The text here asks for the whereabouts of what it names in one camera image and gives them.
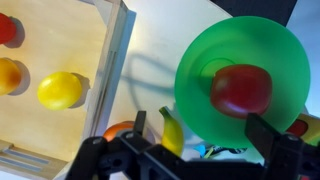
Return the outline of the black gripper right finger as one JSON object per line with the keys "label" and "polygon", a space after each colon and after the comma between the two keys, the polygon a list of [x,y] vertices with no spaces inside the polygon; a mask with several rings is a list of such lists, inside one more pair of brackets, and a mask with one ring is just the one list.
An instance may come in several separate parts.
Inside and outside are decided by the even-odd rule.
{"label": "black gripper right finger", "polygon": [[265,160],[272,160],[280,153],[299,152],[302,140],[287,133],[280,133],[255,113],[249,113],[245,135]]}

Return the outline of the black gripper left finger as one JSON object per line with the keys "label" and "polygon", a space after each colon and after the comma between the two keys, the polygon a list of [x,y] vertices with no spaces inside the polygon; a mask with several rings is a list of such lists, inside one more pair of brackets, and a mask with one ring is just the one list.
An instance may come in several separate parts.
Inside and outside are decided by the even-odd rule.
{"label": "black gripper left finger", "polygon": [[116,134],[117,138],[132,139],[135,137],[143,137],[145,131],[146,111],[138,111],[132,128],[126,128]]}

